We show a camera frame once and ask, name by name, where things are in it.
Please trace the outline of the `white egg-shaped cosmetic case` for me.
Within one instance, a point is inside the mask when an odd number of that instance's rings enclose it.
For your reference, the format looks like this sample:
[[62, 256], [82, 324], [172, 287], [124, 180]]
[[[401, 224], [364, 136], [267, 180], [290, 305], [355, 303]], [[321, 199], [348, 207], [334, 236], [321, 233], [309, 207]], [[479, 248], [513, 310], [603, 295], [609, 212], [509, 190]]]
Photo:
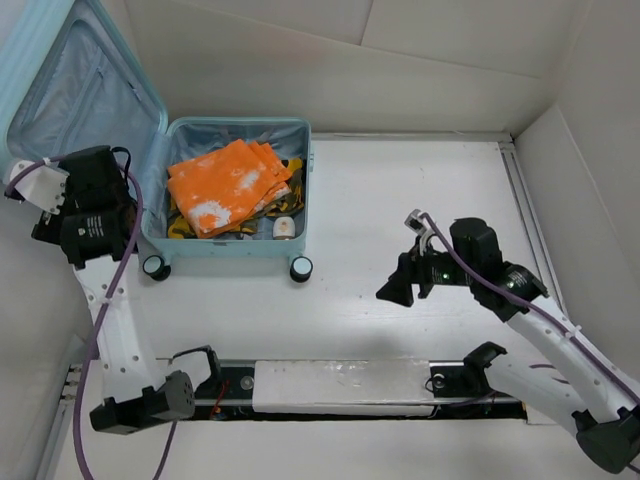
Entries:
[[292, 217], [278, 217], [273, 224], [272, 237], [274, 240], [292, 240], [296, 236], [295, 221]]

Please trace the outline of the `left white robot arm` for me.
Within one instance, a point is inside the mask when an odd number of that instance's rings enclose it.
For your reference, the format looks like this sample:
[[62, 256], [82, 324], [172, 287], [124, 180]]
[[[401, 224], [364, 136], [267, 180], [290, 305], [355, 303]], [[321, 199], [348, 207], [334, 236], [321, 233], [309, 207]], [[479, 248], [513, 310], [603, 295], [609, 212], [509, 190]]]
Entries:
[[86, 296], [93, 321], [91, 354], [103, 364], [103, 399], [89, 413], [100, 433], [127, 435], [196, 413], [196, 395], [222, 387], [214, 350], [195, 347], [159, 365], [143, 324], [134, 315], [135, 298], [123, 278], [137, 262], [142, 192], [126, 148], [100, 145], [38, 160], [36, 191], [55, 186], [52, 205], [34, 229], [34, 238], [61, 247]]

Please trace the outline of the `light blue hardshell suitcase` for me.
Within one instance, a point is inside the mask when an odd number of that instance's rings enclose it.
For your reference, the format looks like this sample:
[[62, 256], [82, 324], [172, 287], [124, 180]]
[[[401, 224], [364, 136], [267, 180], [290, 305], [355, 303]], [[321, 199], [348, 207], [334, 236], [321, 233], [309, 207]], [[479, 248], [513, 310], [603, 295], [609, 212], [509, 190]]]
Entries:
[[[283, 162], [304, 161], [304, 207], [296, 236], [274, 240], [278, 218], [263, 217], [250, 237], [167, 236], [168, 168], [228, 144], [266, 143]], [[168, 110], [123, 36], [97, 1], [30, 1], [1, 48], [1, 175], [19, 159], [37, 161], [98, 145], [123, 147], [140, 183], [142, 231], [154, 251], [145, 273], [161, 281], [176, 257], [285, 257], [291, 278], [307, 281], [305, 255], [311, 128], [287, 117], [182, 117]]]

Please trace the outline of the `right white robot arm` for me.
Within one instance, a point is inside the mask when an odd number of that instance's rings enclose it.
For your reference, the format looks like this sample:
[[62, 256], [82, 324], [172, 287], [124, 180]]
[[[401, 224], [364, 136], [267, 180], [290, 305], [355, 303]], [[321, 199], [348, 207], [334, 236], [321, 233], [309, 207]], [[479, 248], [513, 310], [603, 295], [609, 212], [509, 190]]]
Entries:
[[559, 373], [553, 379], [486, 342], [464, 359], [462, 381], [473, 393], [514, 397], [568, 432], [599, 468], [639, 470], [639, 383], [616, 367], [564, 314], [530, 270], [504, 260], [497, 234], [484, 220], [454, 221], [443, 234], [415, 210], [405, 221], [415, 236], [379, 300], [404, 307], [434, 286], [469, 289], [474, 300], [534, 346]]

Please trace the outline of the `camouflage yellow green garment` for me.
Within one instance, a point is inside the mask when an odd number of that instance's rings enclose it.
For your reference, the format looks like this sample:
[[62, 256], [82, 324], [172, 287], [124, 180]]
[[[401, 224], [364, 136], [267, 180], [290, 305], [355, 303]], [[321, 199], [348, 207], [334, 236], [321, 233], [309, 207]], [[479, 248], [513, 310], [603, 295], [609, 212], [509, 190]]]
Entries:
[[[291, 158], [283, 162], [291, 173], [291, 178], [286, 182], [287, 190], [281, 188], [270, 193], [269, 204], [265, 204], [256, 210], [251, 217], [241, 223], [236, 223], [226, 233], [238, 233], [254, 235], [258, 232], [259, 220], [263, 217], [276, 218], [292, 216], [304, 207], [304, 161], [300, 158]], [[170, 199], [167, 236], [170, 239], [194, 239], [197, 237], [194, 229], [180, 213], [176, 202]]]

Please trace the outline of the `orange tie-dye cloth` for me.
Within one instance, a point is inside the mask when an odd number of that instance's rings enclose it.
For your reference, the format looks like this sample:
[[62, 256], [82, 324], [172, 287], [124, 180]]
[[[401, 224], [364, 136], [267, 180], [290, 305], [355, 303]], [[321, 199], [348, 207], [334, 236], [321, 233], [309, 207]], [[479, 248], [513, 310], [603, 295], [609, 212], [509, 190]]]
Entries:
[[171, 198], [200, 239], [240, 225], [290, 192], [293, 172], [266, 143], [236, 140], [168, 168]]

